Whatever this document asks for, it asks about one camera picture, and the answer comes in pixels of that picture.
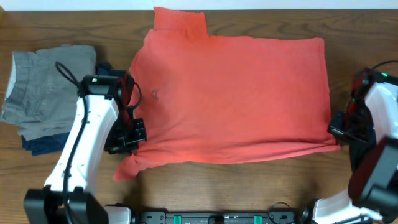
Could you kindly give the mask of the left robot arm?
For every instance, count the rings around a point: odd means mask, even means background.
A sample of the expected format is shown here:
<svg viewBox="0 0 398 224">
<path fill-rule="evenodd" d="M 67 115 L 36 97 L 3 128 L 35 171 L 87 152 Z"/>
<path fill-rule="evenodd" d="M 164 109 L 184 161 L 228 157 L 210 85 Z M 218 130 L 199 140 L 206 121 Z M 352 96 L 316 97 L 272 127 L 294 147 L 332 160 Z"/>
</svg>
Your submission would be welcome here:
<svg viewBox="0 0 398 224">
<path fill-rule="evenodd" d="M 52 173 L 42 189 L 30 189 L 24 199 L 29 223 L 137 223 L 127 205 L 105 205 L 95 199 L 96 179 L 104 152 L 138 149 L 146 140 L 142 119 L 129 104 L 139 85 L 127 71 L 87 75 L 78 83 L 79 99 L 72 129 Z"/>
</svg>

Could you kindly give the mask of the red orange t-shirt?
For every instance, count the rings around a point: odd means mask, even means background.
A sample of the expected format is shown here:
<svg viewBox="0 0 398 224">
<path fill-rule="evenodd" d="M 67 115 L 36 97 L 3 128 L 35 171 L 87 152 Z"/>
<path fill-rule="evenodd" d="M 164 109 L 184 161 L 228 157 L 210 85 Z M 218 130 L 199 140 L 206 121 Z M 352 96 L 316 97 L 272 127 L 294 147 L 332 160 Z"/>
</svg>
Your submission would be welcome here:
<svg viewBox="0 0 398 224">
<path fill-rule="evenodd" d="M 321 38 L 208 33 L 205 15 L 157 7 L 130 66 L 147 139 L 115 180 L 166 164 L 261 162 L 337 150 Z"/>
</svg>

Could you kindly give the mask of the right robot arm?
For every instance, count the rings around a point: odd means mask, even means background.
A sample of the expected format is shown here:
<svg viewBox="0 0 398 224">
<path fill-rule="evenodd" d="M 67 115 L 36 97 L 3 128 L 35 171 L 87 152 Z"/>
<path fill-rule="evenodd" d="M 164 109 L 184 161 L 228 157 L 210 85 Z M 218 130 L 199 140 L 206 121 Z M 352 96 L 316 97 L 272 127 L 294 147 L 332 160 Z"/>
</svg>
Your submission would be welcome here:
<svg viewBox="0 0 398 224">
<path fill-rule="evenodd" d="M 349 147 L 348 188 L 317 200 L 310 223 L 392 223 L 397 218 L 397 77 L 365 68 L 328 131 Z"/>
</svg>

